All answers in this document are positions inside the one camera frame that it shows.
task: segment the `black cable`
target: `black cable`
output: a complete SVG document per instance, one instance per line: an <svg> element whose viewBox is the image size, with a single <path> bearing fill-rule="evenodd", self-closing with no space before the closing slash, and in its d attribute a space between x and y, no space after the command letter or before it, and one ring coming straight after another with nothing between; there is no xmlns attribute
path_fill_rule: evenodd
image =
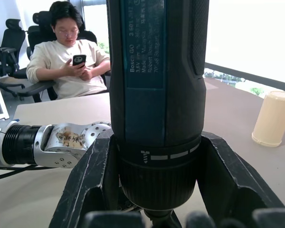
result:
<svg viewBox="0 0 285 228"><path fill-rule="evenodd" d="M0 170L10 170L10 171L15 171L15 170L20 170L22 167L0 167ZM48 169L55 169L55 167L35 167L29 170L48 170Z"/></svg>
<svg viewBox="0 0 285 228"><path fill-rule="evenodd" d="M19 170L16 170L16 171L13 171L13 172L9 172L9 173L5 173L5 174L2 174L0 175L0 179L3 179L3 178L6 178L6 177L10 177L10 176L13 176L15 174L18 174L18 173L21 173L21 172L24 172L26 170L30 170L32 168L35 168L37 165L29 165L27 167L24 167L24 168L20 168Z"/></svg>

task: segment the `white sweater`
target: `white sweater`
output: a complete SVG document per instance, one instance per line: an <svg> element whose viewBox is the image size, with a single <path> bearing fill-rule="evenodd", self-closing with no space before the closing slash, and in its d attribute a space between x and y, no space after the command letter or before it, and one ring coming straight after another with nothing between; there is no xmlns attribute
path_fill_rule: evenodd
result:
<svg viewBox="0 0 285 228"><path fill-rule="evenodd" d="M37 83L36 71L39 68L60 69L74 55L86 55L85 66L94 68L110 57L101 50L96 43L77 40L72 47L66 47L58 41L43 42L35 46L31 61L27 67L27 76L31 83ZM55 80L54 90L59 99L94 94L106 90L100 76L93 77L90 81L83 81L79 77L66 76Z"/></svg>

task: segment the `hand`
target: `hand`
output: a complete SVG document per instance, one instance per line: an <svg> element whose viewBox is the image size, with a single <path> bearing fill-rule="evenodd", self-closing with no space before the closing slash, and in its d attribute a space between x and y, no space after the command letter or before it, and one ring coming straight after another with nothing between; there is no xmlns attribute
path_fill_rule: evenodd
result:
<svg viewBox="0 0 285 228"><path fill-rule="evenodd" d="M85 63L81 63L76 66L70 65L72 59L69 59L63 66L63 75L65 76L75 76L75 77L80 77L85 70Z"/></svg>
<svg viewBox="0 0 285 228"><path fill-rule="evenodd" d="M82 75L79 77L81 78L81 80L90 81L94 77L94 75L91 69L84 69Z"/></svg>

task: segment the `smartphone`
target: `smartphone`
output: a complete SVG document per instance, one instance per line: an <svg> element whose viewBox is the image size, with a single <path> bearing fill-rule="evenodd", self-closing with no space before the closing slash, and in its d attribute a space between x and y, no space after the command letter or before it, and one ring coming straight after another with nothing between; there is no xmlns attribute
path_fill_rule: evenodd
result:
<svg viewBox="0 0 285 228"><path fill-rule="evenodd" d="M86 55L74 55L73 56L73 66L85 63Z"/></svg>

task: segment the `floor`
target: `floor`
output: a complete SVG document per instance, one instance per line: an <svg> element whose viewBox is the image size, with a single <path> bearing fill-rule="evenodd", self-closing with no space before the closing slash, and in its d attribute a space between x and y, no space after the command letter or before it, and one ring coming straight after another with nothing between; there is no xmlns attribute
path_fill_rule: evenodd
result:
<svg viewBox="0 0 285 228"><path fill-rule="evenodd" d="M5 77L5 78L0 79L0 81L4 82L4 83L11 83L11 84L21 83L21 84L24 84L25 87L28 87L31 85L31 83L27 79L15 79L12 77ZM20 87L11 87L10 89L13 91L17 91L21 88ZM13 119L16 108L18 105L34 103L34 100L32 97L25 97L24 100L21 101L19 99L19 97L13 97L12 94L10 94L10 93L2 90L2 89L1 89L1 93L3 96L4 102L5 102L6 108L9 112L9 117L10 117L9 119L10 120ZM48 94L46 91L44 92L44 94L42 96L42 100L43 101L49 101L49 97L48 97Z"/></svg>

